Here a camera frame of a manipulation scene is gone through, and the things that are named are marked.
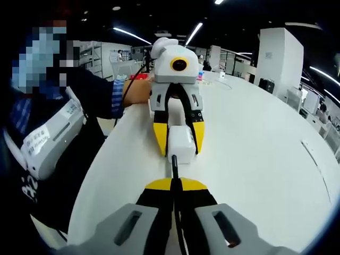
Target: red object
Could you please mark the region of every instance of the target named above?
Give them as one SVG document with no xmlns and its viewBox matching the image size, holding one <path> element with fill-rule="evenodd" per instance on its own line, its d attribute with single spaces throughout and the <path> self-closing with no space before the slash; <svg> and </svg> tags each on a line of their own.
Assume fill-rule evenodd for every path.
<svg viewBox="0 0 340 255">
<path fill-rule="evenodd" d="M 148 74 L 147 73 L 139 73 L 135 80 L 145 80 L 147 78 L 148 78 Z"/>
</svg>

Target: dark jacket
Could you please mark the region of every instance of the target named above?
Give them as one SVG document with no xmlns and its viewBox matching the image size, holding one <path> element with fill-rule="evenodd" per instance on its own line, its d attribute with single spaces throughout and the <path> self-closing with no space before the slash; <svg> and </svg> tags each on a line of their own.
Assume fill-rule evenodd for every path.
<svg viewBox="0 0 340 255">
<path fill-rule="evenodd" d="M 111 112 L 112 82 L 99 78 L 87 70 L 74 67 L 67 71 L 67 85 L 81 102 L 87 115 L 87 122 L 61 155 L 54 173 L 47 180 L 36 180 L 28 171 L 24 171 L 14 158 L 12 158 L 11 170 L 16 191 L 23 196 L 23 206 L 28 207 L 33 217 L 43 224 L 65 233 L 82 181 L 105 141 L 96 117 L 107 119 L 120 117 L 112 116 Z M 35 127 L 38 123 L 43 124 L 66 102 L 67 99 L 61 104 L 56 104 L 53 100 L 46 100 L 41 96 L 33 98 L 28 126 Z M 20 148 L 23 135 L 10 123 L 7 124 L 7 129 Z"/>
</svg>

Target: hand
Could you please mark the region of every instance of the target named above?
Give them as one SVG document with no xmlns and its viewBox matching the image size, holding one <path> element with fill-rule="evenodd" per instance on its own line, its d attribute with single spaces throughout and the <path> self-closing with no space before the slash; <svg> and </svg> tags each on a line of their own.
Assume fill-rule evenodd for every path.
<svg viewBox="0 0 340 255">
<path fill-rule="evenodd" d="M 125 94 L 130 82 L 131 80 L 124 82 L 123 94 Z M 124 107 L 130 106 L 132 104 L 147 103 L 148 99 L 150 98 L 151 82 L 152 79 L 134 80 L 124 99 Z"/>
</svg>

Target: white tabletop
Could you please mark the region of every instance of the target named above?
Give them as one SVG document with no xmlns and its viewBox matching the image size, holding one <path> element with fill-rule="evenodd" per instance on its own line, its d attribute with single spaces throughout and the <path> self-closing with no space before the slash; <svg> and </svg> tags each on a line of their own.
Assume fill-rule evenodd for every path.
<svg viewBox="0 0 340 255">
<path fill-rule="evenodd" d="M 229 75 L 220 79 L 206 72 L 203 78 L 202 152 L 190 165 L 180 165 L 179 175 L 205 184 L 218 203 L 256 224 L 271 245 L 301 252 L 323 228 L 340 195 L 340 167 L 331 149 L 304 118 L 268 92 Z M 171 99 L 169 108 L 171 123 L 183 121 L 179 100 Z M 329 197 L 301 140 L 322 161 Z M 167 169 L 148 105 L 129 107 L 83 182 L 69 244 L 88 240 L 99 222 L 135 203 L 148 183 L 168 177 Z"/>
</svg>

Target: desk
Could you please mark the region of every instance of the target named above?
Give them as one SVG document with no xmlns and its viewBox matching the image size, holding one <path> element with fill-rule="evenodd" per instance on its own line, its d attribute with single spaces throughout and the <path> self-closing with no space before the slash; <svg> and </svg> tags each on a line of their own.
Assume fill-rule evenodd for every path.
<svg viewBox="0 0 340 255">
<path fill-rule="evenodd" d="M 290 106 L 242 79 L 205 72 L 200 82 L 206 132 L 201 154 L 179 175 L 205 184 L 257 225 L 271 245 L 302 251 L 319 233 L 340 194 L 340 168 L 329 146 Z M 169 102 L 171 122 L 182 120 L 180 103 Z M 324 164 L 328 194 L 307 140 Z M 96 225 L 144 187 L 171 174 L 161 157 L 148 105 L 133 105 L 93 161 L 74 205 L 69 244 L 80 244 Z"/>
</svg>

